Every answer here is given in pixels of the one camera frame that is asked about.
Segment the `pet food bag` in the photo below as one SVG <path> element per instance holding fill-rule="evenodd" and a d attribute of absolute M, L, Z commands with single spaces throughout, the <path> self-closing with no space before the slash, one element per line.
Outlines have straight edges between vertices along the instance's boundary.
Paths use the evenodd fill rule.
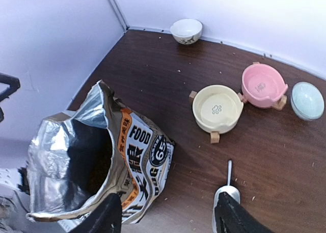
<path fill-rule="evenodd" d="M 98 81 L 77 111 L 42 120 L 28 149 L 32 221 L 77 219 L 110 194 L 122 223 L 138 223 L 163 191 L 175 144 Z"/>

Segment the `metal scoop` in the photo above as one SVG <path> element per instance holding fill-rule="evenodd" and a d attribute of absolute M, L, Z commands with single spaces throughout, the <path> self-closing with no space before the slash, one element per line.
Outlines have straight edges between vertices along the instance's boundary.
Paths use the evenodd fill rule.
<path fill-rule="evenodd" d="M 232 174 L 232 161 L 229 160 L 228 161 L 228 176 L 227 176 L 227 184 L 218 188 L 215 196 L 214 196 L 214 204 L 213 204 L 213 213 L 212 213 L 212 232 L 213 233 L 217 233 L 217 229 L 216 229 L 216 217 L 215 217 L 215 207 L 218 204 L 218 200 L 219 200 L 219 195 L 221 193 L 227 193 L 228 195 L 230 195 L 236 202 L 240 203 L 240 192 L 239 190 L 231 185 L 231 174 Z"/>

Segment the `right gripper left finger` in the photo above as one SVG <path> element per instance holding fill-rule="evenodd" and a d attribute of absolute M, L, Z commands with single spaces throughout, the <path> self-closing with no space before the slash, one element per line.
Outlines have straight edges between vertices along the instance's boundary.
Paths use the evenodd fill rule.
<path fill-rule="evenodd" d="M 121 232 L 122 206 L 120 197 L 111 193 L 81 224 L 71 233 Z"/>

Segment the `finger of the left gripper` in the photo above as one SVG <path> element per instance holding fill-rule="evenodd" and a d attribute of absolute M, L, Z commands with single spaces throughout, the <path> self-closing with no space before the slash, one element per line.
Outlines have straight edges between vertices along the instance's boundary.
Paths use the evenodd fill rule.
<path fill-rule="evenodd" d="M 0 102 L 9 98 L 20 88 L 19 78 L 4 73 L 1 73 L 1 84 L 7 85 L 7 88 L 1 92 Z"/>

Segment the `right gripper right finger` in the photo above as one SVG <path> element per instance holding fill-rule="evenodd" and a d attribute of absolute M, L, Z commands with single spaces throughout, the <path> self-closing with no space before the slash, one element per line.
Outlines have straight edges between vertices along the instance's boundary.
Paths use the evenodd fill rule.
<path fill-rule="evenodd" d="M 217 219 L 216 229 L 218 233 L 272 233 L 269 228 L 258 222 L 238 202 L 225 192 L 219 195 L 218 204 L 214 210 Z"/>

